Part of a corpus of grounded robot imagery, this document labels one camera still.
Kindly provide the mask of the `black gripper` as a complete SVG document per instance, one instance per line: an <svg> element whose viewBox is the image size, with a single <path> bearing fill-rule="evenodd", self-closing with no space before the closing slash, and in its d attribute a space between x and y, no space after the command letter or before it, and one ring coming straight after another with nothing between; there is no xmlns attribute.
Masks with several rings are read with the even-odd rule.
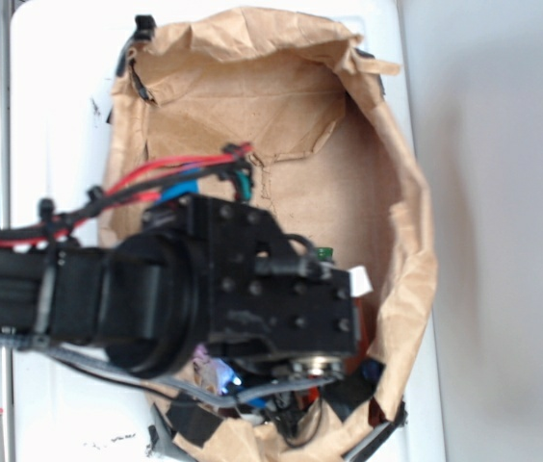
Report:
<svg viewBox="0 0 543 462"><path fill-rule="evenodd" d="M148 209L142 232L175 277L179 345L252 373L341 376L356 352L350 276L300 235L239 202L185 194Z"/></svg>

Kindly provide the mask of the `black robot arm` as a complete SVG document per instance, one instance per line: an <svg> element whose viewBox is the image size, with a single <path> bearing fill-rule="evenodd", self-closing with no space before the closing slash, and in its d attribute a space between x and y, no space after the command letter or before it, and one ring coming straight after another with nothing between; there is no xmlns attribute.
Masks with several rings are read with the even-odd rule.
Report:
<svg viewBox="0 0 543 462"><path fill-rule="evenodd" d="M0 330L102 347L141 378L180 370L199 346L260 373L352 356L349 275L294 240L264 210L188 194L112 249L0 248Z"/></svg>

